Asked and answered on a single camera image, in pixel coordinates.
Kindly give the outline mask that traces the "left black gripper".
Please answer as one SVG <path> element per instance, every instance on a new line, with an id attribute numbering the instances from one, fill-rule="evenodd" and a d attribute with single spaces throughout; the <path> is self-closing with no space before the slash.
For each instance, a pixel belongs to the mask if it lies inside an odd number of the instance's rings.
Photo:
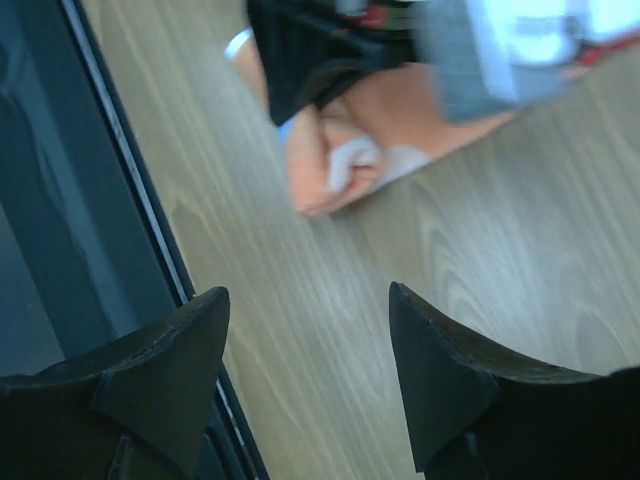
<path id="1" fill-rule="evenodd" d="M 409 1 L 249 1 L 269 115 L 282 125 L 366 76 L 416 60 Z"/>

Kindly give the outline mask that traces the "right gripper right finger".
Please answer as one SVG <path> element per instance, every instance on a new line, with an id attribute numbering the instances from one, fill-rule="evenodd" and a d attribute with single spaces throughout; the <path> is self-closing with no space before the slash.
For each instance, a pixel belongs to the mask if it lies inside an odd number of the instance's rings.
<path id="1" fill-rule="evenodd" d="M 639 371 L 596 375 L 511 350 L 403 284 L 389 324 L 416 470 L 428 479 L 635 479 Z"/>

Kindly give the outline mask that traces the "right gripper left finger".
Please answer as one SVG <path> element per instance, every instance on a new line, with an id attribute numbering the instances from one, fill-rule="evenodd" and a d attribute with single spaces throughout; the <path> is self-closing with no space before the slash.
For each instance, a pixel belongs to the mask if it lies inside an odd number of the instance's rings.
<path id="1" fill-rule="evenodd" d="M 2 478 L 195 478 L 229 316 L 215 287 L 103 347 L 2 378 Z"/>

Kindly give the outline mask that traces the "orange polka dot towel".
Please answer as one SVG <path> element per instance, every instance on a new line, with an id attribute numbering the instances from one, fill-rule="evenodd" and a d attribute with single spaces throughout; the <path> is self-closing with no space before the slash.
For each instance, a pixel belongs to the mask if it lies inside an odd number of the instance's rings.
<path id="1" fill-rule="evenodd" d="M 335 212 L 512 121 L 510 109 L 454 124 L 433 69 L 407 63 L 374 73 L 326 107 L 308 105 L 278 127 L 294 209 Z"/>

